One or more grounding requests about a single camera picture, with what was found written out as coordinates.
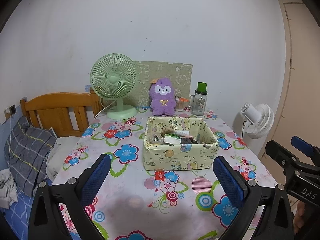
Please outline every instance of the fan stand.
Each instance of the fan stand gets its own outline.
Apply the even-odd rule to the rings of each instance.
[[[134,117],[138,110],[134,106],[124,105],[122,98],[117,99],[117,105],[110,108],[107,117],[113,120],[123,120]]]

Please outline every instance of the blue gripper pad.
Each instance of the blue gripper pad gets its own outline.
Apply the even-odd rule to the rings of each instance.
[[[109,155],[101,154],[92,167],[85,169],[80,175],[79,180],[85,179],[84,185],[80,189],[80,203],[83,207],[92,203],[110,168],[111,160]]]
[[[298,136],[293,136],[291,138],[291,145],[301,151],[305,156],[312,157],[314,155],[312,145],[308,144]]]
[[[233,206],[241,208],[247,196],[248,188],[238,171],[231,168],[224,157],[218,156],[213,161],[213,172]]]

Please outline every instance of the jar handle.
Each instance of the jar handle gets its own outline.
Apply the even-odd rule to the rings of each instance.
[[[192,105],[193,105],[193,99],[195,98],[195,95],[192,95],[192,96],[190,96],[190,98],[189,98],[189,107],[191,108],[192,107]]]

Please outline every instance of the white fan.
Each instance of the white fan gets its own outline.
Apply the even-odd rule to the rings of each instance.
[[[245,132],[252,139],[258,139],[266,135],[275,119],[272,109],[267,104],[253,106],[245,103],[241,108],[241,113],[248,119],[244,124],[248,127]]]

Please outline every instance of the electric fan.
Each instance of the electric fan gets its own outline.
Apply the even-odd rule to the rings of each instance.
[[[100,58],[92,67],[90,82],[98,96],[117,101],[117,105],[108,110],[107,117],[122,120],[137,114],[136,108],[122,101],[137,82],[136,66],[127,56],[113,53]]]
[[[241,113],[248,119],[244,125],[247,127],[246,133],[252,139],[266,135],[275,119],[272,109],[267,104],[255,107],[245,103],[241,108]]]

